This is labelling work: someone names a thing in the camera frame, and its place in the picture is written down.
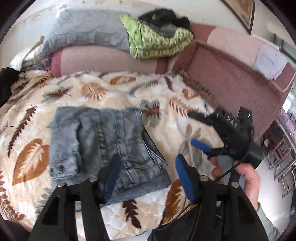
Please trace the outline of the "grey sleeve forearm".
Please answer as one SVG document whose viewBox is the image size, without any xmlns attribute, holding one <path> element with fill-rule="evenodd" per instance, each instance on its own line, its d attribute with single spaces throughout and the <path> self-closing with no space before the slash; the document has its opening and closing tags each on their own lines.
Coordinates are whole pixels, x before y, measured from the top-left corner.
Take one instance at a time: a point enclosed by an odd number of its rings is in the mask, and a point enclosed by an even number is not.
<svg viewBox="0 0 296 241">
<path fill-rule="evenodd" d="M 276 241 L 280 238 L 279 230 L 272 224 L 272 222 L 266 217 L 263 212 L 260 203 L 258 202 L 257 215 L 262 222 L 262 225 L 266 231 L 267 237 L 269 241 Z"/>
</svg>

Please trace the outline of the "right hand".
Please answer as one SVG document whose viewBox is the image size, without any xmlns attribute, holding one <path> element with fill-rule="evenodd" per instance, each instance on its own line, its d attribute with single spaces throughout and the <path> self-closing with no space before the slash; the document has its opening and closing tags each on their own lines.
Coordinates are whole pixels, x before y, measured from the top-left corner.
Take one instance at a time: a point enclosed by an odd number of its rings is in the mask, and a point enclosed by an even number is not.
<svg viewBox="0 0 296 241">
<path fill-rule="evenodd" d="M 219 159 L 224 159 L 226 161 L 226 164 L 228 164 L 230 167 L 237 164 L 238 161 L 234 161 L 229 156 L 219 156 Z M 213 164 L 215 167 L 212 170 L 211 174 L 212 176 L 217 179 L 220 177 L 223 173 L 222 166 L 218 165 L 217 157 L 212 157 L 210 159 L 210 163 Z M 260 177 L 253 168 L 251 164 L 248 163 L 242 163 L 236 168 L 236 172 L 245 178 L 245 186 L 244 186 L 244 192 L 249 198 L 251 204 L 253 205 L 254 209 L 258 211 L 259 209 L 259 203 L 258 203 L 258 196 L 259 196 L 259 188 L 260 188 Z"/>
</svg>

